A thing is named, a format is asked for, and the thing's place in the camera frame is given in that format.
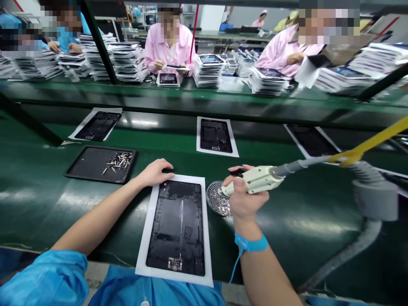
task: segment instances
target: black tray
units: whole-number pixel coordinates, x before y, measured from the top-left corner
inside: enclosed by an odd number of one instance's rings
[[[132,152],[133,157],[126,171],[115,169],[114,172],[108,168],[104,175],[106,163],[115,156],[116,152]],[[84,179],[88,181],[102,181],[107,183],[125,184],[129,180],[138,152],[130,149],[115,147],[85,146],[75,161],[68,168],[64,176],[73,179]]]

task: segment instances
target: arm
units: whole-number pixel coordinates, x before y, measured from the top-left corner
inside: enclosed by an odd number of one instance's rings
[[[190,48],[191,48],[191,44],[188,44],[189,48],[188,48],[188,53],[187,53],[187,57],[184,61],[184,63],[186,64],[187,68],[188,68],[188,76],[192,76],[194,74],[194,60],[196,58],[196,47],[195,47],[195,42],[193,40],[193,35],[190,32],[189,37],[189,42],[192,42],[193,45],[193,52],[191,53],[191,63],[190,63]]]
[[[253,167],[244,165],[243,168],[250,170]],[[234,181],[234,194],[229,202],[235,231],[249,241],[258,241],[262,237],[262,232],[256,223],[256,212],[268,201],[269,193],[263,191],[249,195],[245,181],[239,177],[227,177],[224,186],[231,181]],[[251,305],[302,305],[269,245],[262,252],[244,252],[240,262]]]
[[[173,173],[162,173],[165,168],[173,169],[173,166],[165,159],[152,162],[137,177],[80,218],[51,250],[74,250],[89,255],[102,242],[125,208],[144,187],[162,183],[174,176]]]
[[[146,61],[146,67],[153,74],[157,74],[157,70],[154,67],[154,49],[152,31],[148,31],[146,38],[146,45],[144,47],[144,60]]]
[[[266,48],[263,50],[261,56],[255,63],[256,68],[268,68],[271,63],[276,59],[281,45],[282,32],[278,33],[272,40],[268,43]]]

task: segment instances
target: tablet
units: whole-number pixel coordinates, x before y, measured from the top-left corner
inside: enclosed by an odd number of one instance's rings
[[[205,275],[201,185],[160,184],[146,266]]]

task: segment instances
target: white wall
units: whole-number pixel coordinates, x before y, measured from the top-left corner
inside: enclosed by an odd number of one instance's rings
[[[200,28],[203,31],[219,31],[224,9],[225,6],[204,5]]]
[[[41,16],[41,6],[37,0],[17,0],[24,13]],[[13,0],[2,0],[2,5],[11,13],[21,12]]]
[[[291,10],[286,8],[261,8],[250,6],[234,6],[232,14],[229,17],[228,23],[234,25],[234,28],[240,28],[242,26],[250,26],[255,20],[259,18],[259,15],[263,10],[268,10],[266,18],[264,20],[263,29],[273,30],[279,21],[289,16]]]

